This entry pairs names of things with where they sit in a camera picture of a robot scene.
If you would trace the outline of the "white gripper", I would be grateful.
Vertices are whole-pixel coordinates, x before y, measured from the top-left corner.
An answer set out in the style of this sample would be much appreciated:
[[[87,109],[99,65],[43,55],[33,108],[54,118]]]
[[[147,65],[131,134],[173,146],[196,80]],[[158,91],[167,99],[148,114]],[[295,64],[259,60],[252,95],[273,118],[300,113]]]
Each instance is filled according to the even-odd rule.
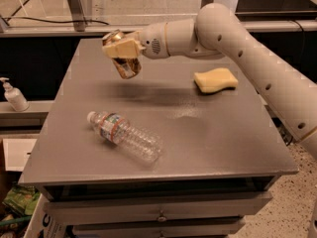
[[[141,31],[126,33],[124,40],[106,44],[102,51],[111,59],[136,59],[142,51],[149,59],[165,59],[168,57],[165,23],[150,24]]]

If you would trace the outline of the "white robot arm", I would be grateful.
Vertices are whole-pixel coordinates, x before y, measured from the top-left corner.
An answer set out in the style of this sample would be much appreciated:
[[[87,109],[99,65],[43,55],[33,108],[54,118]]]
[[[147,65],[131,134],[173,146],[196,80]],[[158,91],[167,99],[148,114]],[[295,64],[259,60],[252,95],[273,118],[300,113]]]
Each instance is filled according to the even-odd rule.
[[[124,78],[139,73],[138,56],[166,59],[185,56],[230,58],[262,96],[286,129],[317,156],[317,85],[258,42],[226,6],[208,4],[194,19],[151,24],[102,38],[102,51]]]

